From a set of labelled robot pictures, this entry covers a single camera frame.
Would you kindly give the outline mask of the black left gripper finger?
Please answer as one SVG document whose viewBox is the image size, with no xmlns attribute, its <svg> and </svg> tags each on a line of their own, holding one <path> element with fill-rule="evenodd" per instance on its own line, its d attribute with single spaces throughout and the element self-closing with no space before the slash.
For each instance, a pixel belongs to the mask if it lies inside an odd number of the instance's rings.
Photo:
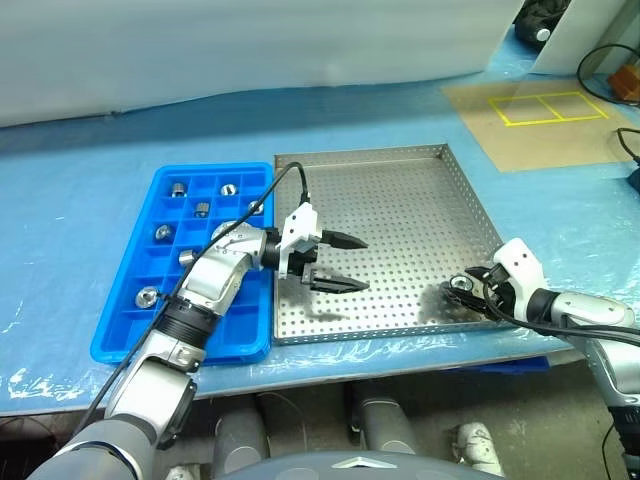
<svg viewBox="0 0 640 480">
<path fill-rule="evenodd" d="M 369 284 L 344 276 L 327 276 L 306 265 L 302 274 L 302 284 L 311 291 L 327 294 L 350 294 L 367 290 Z"/>
<path fill-rule="evenodd" d="M 324 230 L 322 232 L 321 243 L 341 250 L 366 249 L 368 247 L 364 240 L 333 230 Z"/>
</svg>

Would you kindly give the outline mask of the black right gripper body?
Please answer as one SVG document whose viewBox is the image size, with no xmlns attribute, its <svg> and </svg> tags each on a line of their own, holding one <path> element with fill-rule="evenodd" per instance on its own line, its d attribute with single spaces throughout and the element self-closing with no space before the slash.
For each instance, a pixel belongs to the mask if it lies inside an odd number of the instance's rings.
<svg viewBox="0 0 640 480">
<path fill-rule="evenodd" d="M 510 275 L 506 269 L 496 264 L 482 276 L 483 297 L 492 315 L 513 315 L 515 290 L 509 283 Z"/>
</svg>

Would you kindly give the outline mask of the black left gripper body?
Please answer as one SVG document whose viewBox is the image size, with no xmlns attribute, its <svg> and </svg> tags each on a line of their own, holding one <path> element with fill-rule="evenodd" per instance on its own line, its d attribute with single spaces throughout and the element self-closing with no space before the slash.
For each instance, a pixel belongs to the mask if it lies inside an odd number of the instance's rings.
<svg viewBox="0 0 640 480">
<path fill-rule="evenodd" d="M 288 247 L 287 274 L 302 276 L 306 265 L 317 261 L 320 242 L 315 239 L 297 240 Z"/>
</svg>

